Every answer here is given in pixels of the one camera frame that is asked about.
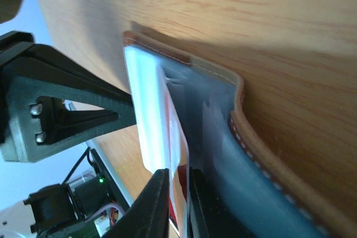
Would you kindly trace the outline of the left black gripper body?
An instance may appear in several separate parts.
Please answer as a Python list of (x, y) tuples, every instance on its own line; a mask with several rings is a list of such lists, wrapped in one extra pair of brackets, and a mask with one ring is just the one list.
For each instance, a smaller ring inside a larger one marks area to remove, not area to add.
[(11, 31), (1, 35), (1, 62), (9, 60), (22, 54), (32, 47), (35, 39), (29, 32)]

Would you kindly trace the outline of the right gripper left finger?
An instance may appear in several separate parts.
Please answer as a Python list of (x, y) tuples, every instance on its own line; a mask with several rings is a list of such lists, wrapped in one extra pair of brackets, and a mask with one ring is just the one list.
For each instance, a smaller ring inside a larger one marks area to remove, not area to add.
[(156, 170), (127, 213), (103, 236), (168, 237), (169, 175), (168, 169)]

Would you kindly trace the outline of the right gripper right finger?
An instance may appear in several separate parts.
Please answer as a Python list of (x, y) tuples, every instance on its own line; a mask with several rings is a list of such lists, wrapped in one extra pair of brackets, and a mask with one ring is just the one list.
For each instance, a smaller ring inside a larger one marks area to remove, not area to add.
[(251, 237), (199, 169), (190, 168), (189, 237)]

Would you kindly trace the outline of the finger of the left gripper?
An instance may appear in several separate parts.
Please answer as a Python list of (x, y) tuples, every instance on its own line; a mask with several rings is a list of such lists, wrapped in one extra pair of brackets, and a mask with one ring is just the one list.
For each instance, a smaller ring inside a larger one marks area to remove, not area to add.
[(47, 45), (1, 53), (1, 154), (37, 162), (135, 125), (131, 96)]

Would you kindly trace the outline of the brown leather card holder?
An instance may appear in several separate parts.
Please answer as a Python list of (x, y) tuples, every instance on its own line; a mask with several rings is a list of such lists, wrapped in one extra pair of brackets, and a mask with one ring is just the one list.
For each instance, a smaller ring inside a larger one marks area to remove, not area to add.
[(247, 121), (244, 80), (234, 71), (142, 33), (123, 33), (143, 164), (167, 168), (158, 68), (188, 145), (190, 168), (202, 171), (228, 210), (256, 237), (355, 237), (356, 223), (288, 168)]

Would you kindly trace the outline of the red VIP card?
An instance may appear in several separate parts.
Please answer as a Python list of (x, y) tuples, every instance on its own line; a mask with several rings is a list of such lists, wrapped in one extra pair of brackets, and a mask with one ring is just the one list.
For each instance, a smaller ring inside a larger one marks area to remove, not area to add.
[(167, 77), (162, 68), (158, 68), (157, 75), (162, 117), (163, 151), (165, 165), (170, 170), (170, 202), (173, 218), (177, 224), (179, 237), (188, 237), (188, 145), (167, 87)]

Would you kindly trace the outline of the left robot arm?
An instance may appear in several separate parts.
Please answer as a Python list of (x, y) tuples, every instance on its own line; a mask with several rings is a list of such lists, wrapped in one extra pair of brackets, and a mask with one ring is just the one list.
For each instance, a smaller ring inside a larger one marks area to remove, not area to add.
[(65, 237), (103, 212), (123, 214), (133, 203), (109, 161), (90, 140), (133, 126), (132, 98), (32, 34), (1, 36), (1, 153), (35, 163), (84, 143), (95, 175), (67, 179), (30, 194), (1, 217), (2, 237)]

